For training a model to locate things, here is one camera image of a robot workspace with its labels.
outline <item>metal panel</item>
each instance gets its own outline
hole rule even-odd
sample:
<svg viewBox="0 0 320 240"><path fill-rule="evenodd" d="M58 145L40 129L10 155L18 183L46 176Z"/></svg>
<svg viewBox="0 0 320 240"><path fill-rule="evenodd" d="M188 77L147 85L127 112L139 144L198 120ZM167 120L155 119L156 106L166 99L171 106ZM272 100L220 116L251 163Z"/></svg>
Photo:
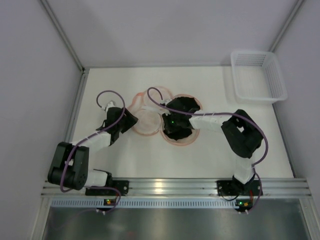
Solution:
<svg viewBox="0 0 320 240"><path fill-rule="evenodd" d="M80 211L83 208L51 208L43 239L310 239L297 200L262 200L249 215L238 215L233 209L126 208L105 216L94 211L76 216ZM62 224L66 226L53 230L52 226Z"/></svg>

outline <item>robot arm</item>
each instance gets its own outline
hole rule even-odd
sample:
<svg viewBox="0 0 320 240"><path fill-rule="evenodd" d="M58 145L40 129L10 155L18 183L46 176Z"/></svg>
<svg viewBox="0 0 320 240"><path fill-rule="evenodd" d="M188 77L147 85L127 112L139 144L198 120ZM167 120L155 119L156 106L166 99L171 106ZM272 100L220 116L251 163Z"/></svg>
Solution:
<svg viewBox="0 0 320 240"><path fill-rule="evenodd" d="M74 152L64 177L64 187L80 190L83 187L104 187L112 184L111 173L89 169L89 161L100 149L112 145L119 138L120 133L123 134L133 127L138 119L125 109L124 116L115 126L101 132L120 117L123 109L115 107L111 101L104 111L106 112L106 120L103 121L101 127L96 129L96 135L79 145ZM57 145L48 173L49 183L60 184L67 158L78 142L60 142Z"/></svg>
<svg viewBox="0 0 320 240"><path fill-rule="evenodd" d="M206 129L222 133L236 154L236 168L233 175L235 185L243 188L254 179L253 153L261 146L263 136L253 125L236 116L224 121L220 115L205 115L206 112L200 110L194 98L190 97L178 97L166 101L165 106L183 112L201 114L190 116L173 111L164 113L162 115L163 132L169 138L175 140L185 138L190 134L191 129ZM235 114L253 122L244 110L238 109Z"/></svg>

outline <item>white wall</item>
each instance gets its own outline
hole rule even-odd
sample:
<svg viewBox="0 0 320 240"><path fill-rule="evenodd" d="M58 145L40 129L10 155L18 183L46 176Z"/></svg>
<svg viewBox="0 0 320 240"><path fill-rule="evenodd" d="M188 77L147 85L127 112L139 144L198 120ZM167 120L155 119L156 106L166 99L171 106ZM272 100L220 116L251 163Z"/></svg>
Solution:
<svg viewBox="0 0 320 240"><path fill-rule="evenodd" d="M84 66L217 65L268 50L296 0L48 0Z"/></svg>
<svg viewBox="0 0 320 240"><path fill-rule="evenodd" d="M320 212L320 1L308 0L276 54L288 99L276 105L297 176Z"/></svg>
<svg viewBox="0 0 320 240"><path fill-rule="evenodd" d="M0 7L0 238L31 233L80 79L36 0Z"/></svg>

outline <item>black mounting bracket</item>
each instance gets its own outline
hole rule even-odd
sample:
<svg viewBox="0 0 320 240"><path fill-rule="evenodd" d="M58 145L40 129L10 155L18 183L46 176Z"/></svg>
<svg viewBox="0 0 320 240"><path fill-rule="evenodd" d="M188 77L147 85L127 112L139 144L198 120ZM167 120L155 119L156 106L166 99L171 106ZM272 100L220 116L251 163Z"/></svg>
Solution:
<svg viewBox="0 0 320 240"><path fill-rule="evenodd" d="M235 200L235 205L238 207L235 210L240 213L245 213L253 207L253 202L249 199L237 199Z"/></svg>
<svg viewBox="0 0 320 240"><path fill-rule="evenodd" d="M250 196L250 191L253 196L258 196L260 192L260 183L258 180L253 180L249 184L244 184L243 189L239 191L238 187L235 187L234 180L219 180L216 182L218 189L218 195L221 197L228 196Z"/></svg>
<svg viewBox="0 0 320 240"><path fill-rule="evenodd" d="M128 191L129 191L129 181L127 181L127 180L112 180L112 183L108 184L106 187L111 187L111 188L117 189L121 193L121 196L125 196L128 194ZM85 195L86 196L116 196L117 193L112 190L93 189L93 188L87 187L85 189Z"/></svg>

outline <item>white table surface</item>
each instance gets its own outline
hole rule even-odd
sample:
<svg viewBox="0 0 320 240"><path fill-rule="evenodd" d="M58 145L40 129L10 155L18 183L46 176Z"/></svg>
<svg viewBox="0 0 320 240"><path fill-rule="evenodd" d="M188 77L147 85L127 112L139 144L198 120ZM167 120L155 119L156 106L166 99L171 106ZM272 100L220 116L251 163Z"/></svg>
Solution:
<svg viewBox="0 0 320 240"><path fill-rule="evenodd" d="M92 68L89 71L75 126L73 140L80 140L100 127L105 113L96 96L103 90L119 92L127 106L138 92L151 86L164 86L173 95L189 94L199 99L205 111L245 110L262 128L269 141L266 159L256 167L262 178L293 178L283 139L272 105L239 104L234 97L231 67L135 67ZM121 101L112 93L100 98L101 104ZM256 158L265 143L256 150ZM110 147L90 159L90 168L125 178L230 178L234 153L223 134L201 130L188 146L166 142L160 133L141 136L131 129Z"/></svg>

